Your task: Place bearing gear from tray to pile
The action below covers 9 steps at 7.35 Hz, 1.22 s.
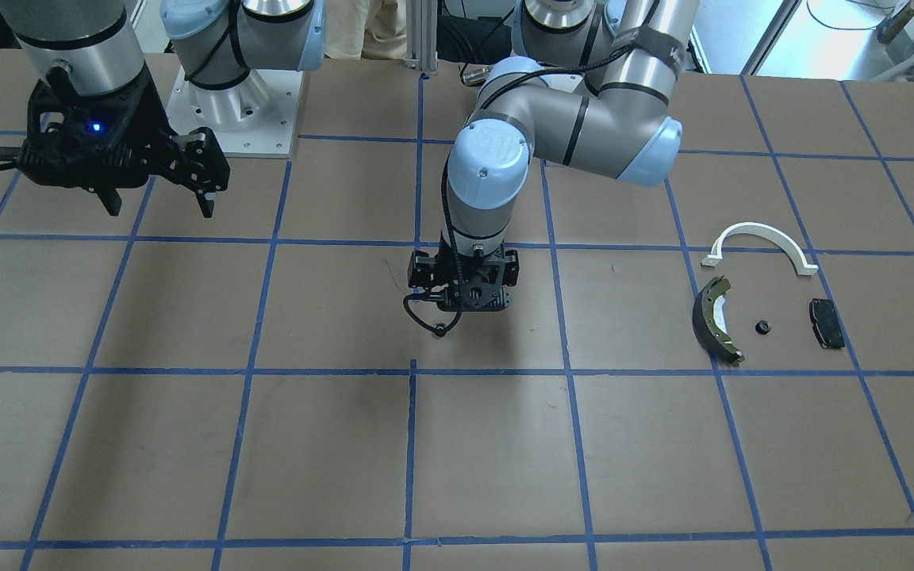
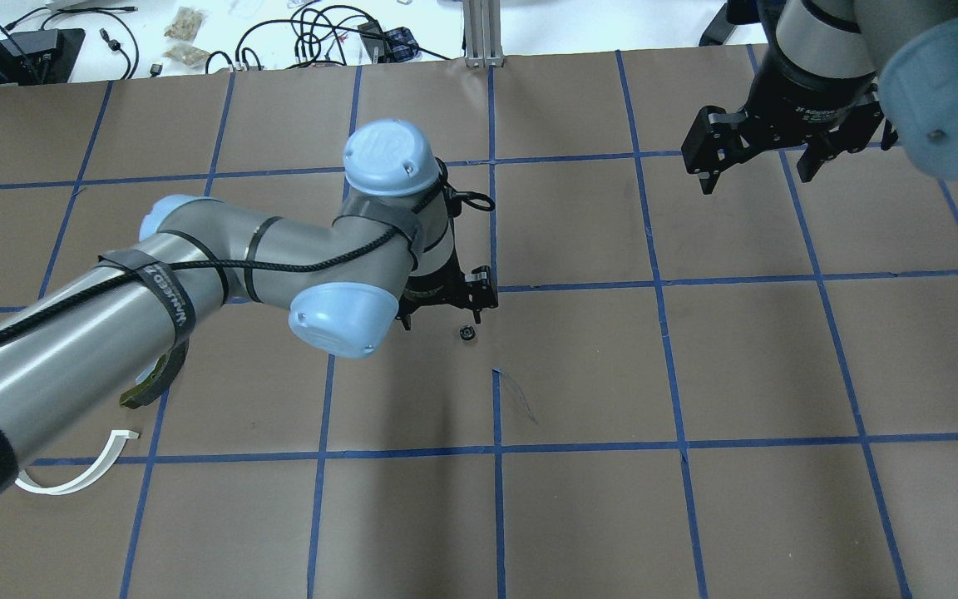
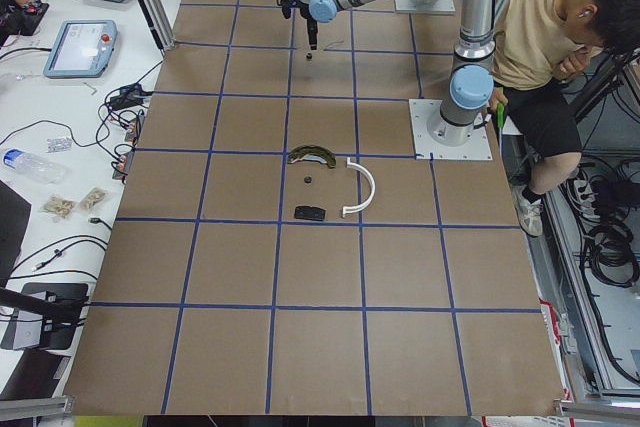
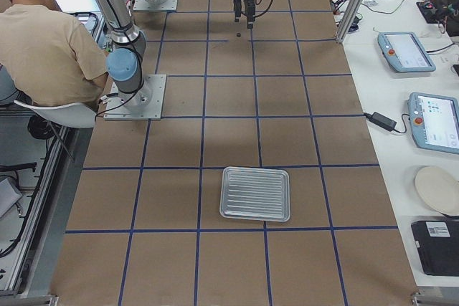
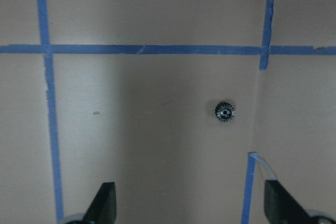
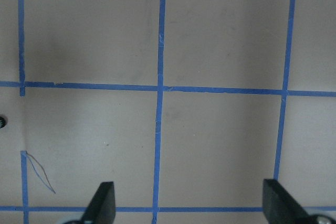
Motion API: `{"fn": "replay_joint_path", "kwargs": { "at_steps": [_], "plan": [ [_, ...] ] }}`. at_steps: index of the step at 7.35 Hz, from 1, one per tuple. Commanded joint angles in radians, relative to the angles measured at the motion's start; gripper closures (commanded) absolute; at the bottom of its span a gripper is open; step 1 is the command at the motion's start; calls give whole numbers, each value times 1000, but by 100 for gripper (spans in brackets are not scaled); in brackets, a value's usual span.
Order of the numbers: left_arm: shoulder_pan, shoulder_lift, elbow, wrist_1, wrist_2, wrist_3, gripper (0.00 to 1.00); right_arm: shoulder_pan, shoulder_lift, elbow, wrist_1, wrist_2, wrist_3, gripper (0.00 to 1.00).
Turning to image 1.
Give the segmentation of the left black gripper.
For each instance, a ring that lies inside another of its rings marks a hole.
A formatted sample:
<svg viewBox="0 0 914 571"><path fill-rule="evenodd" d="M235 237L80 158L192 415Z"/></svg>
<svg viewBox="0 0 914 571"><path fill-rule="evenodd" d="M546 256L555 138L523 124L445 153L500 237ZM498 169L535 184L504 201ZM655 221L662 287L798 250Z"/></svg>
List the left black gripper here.
<svg viewBox="0 0 914 571"><path fill-rule="evenodd" d="M518 251L503 246L489 255L465 256L443 243L436 255L413 251L409 258L409 286L421 289L416 298L443 312L503 311L519 275Z"/></svg>

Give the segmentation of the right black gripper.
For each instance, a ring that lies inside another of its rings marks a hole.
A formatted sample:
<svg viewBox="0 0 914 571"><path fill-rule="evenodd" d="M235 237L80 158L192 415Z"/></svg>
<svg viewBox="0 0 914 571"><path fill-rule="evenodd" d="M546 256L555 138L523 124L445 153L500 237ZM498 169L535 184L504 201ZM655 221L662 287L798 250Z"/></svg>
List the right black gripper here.
<svg viewBox="0 0 914 571"><path fill-rule="evenodd" d="M146 67L108 94L77 94L72 73L48 69L28 104L28 134L16 167L45 186L94 189L110 217L119 217L116 189L137 188L155 174L185 187L204 218L213 217L231 167L210 127L177 135L167 122Z"/></svg>

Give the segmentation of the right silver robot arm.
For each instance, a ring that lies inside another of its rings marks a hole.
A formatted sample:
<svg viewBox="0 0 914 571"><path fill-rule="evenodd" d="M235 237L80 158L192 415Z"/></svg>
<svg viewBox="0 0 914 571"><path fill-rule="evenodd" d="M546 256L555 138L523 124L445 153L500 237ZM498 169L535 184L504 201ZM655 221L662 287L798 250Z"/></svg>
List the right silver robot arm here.
<svg viewBox="0 0 914 571"><path fill-rule="evenodd" d="M0 12L39 75L28 134L0 151L0 169L90 192L113 217L119 190L152 176L188 188L212 217L231 178L217 134L275 111L261 71L316 70L325 56L323 1L163 1L195 115L193 128L178 129L123 2L1 1Z"/></svg>

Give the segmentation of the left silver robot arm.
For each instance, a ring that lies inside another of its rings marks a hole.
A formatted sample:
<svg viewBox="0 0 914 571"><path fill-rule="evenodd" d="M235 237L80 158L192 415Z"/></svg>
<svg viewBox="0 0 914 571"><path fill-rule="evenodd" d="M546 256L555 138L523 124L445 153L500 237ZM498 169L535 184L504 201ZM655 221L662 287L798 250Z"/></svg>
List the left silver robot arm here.
<svg viewBox="0 0 914 571"><path fill-rule="evenodd" d="M505 249L519 192L541 159L656 186L682 124L668 113L697 1L520 1L514 55L493 66L441 177L436 255L409 263L409 299L444 312L500 311L517 282Z"/></svg>

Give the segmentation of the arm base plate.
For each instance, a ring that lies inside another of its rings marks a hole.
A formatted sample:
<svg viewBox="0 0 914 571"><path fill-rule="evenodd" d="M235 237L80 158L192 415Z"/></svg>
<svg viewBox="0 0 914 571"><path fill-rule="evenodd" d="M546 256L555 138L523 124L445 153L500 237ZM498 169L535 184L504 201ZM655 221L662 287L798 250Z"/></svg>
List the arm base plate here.
<svg viewBox="0 0 914 571"><path fill-rule="evenodd" d="M307 73L252 70L226 90L203 90L175 76L167 118L181 134L213 130L229 158L290 159L297 142L298 116Z"/></svg>

